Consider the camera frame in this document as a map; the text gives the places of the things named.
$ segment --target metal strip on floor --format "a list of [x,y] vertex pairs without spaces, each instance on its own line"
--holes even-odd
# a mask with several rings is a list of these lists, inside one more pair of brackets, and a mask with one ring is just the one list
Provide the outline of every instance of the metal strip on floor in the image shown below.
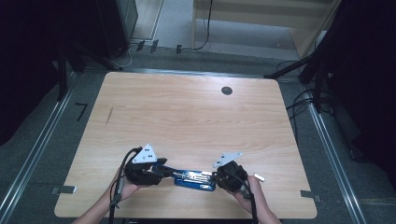
[[66,108],[66,105],[70,99],[71,93],[76,86],[78,81],[78,74],[72,73],[69,78],[69,89],[64,95],[62,101],[57,102],[52,113],[49,116],[43,130],[38,136],[35,144],[33,145],[27,159],[25,160],[21,170],[18,172],[17,177],[14,179],[13,183],[9,186],[6,197],[0,206],[0,223],[7,223],[12,215],[12,212],[17,205],[18,200],[23,194],[33,171],[40,160],[43,151],[50,140],[50,137],[55,130],[58,121]]
[[[310,93],[306,94],[306,98],[311,97],[312,95],[310,95]],[[322,116],[317,112],[313,104],[309,105],[309,111],[311,113],[315,126],[318,129],[320,140],[322,141],[322,144],[326,150],[327,157],[329,159],[330,165],[332,166],[332,172],[334,173],[335,179],[337,180],[338,186],[340,187],[341,193],[343,194],[346,207],[349,211],[353,223],[367,223],[364,214],[361,211],[361,206],[356,197],[355,191],[353,190],[352,185],[347,178],[347,174],[344,171],[343,165],[338,158],[337,151],[332,144],[332,139],[327,132],[326,125],[323,121]]]

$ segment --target desk leg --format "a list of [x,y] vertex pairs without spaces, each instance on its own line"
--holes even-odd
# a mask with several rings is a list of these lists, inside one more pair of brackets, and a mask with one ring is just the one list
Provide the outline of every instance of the desk leg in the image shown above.
[[196,7],[197,7],[197,0],[194,0],[192,6],[191,49],[195,48]]

